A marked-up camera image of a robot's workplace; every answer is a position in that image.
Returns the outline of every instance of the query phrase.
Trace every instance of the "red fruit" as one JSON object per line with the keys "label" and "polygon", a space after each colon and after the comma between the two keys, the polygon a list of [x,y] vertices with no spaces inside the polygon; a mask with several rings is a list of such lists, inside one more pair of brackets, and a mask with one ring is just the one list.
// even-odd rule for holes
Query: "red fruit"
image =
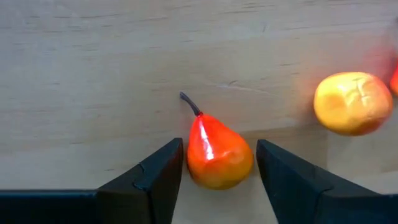
{"label": "red fruit", "polygon": [[187,95],[181,92],[180,97],[196,116],[187,149],[187,164],[193,180],[213,190],[238,185],[252,170],[252,150],[238,133],[203,114]]}

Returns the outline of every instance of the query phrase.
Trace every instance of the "wood grain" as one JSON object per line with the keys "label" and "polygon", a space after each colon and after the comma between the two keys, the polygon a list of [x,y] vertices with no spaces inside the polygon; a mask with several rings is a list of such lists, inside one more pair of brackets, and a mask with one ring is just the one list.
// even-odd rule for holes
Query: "wood grain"
{"label": "wood grain", "polygon": [[[0,188],[98,187],[175,136],[187,143],[182,90],[253,146],[270,139],[349,179],[393,172],[396,113],[344,138],[317,124],[312,96],[336,72],[390,78],[397,10],[396,0],[0,1]],[[195,206],[207,223],[275,222],[257,172],[225,193],[185,172],[175,223],[203,223]]]}

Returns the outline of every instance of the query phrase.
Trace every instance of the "black plastic part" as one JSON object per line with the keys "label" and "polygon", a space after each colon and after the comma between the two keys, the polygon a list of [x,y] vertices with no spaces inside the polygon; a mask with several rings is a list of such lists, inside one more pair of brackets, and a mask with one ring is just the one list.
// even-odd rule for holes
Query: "black plastic part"
{"label": "black plastic part", "polygon": [[259,140],[262,182],[280,224],[398,223],[398,196],[381,195]]}
{"label": "black plastic part", "polygon": [[182,162],[175,138],[96,190],[2,190],[0,223],[169,224]]}
{"label": "black plastic part", "polygon": [[0,223],[99,223],[95,190],[0,192]]}

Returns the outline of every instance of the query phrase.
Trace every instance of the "orange fruit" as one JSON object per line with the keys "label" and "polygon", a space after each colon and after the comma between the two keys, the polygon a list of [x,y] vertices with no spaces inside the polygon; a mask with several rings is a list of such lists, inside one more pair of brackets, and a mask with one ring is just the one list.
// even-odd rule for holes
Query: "orange fruit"
{"label": "orange fruit", "polygon": [[343,72],[325,78],[315,92],[313,107],[329,130],[348,136],[371,133],[392,113],[392,96],[376,76]]}

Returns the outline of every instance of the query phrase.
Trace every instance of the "wooden table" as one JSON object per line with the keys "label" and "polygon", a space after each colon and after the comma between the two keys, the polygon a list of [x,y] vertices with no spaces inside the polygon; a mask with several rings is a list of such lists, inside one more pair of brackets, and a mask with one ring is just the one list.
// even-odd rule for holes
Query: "wooden table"
{"label": "wooden table", "polygon": [[[336,72],[388,81],[397,11],[396,0],[0,1],[0,188],[95,188],[175,136],[187,143],[184,91],[253,149],[266,138],[385,192],[372,183],[398,179],[398,115],[341,137],[318,125],[312,96]],[[174,223],[275,217],[257,170],[225,192],[184,171]]]}

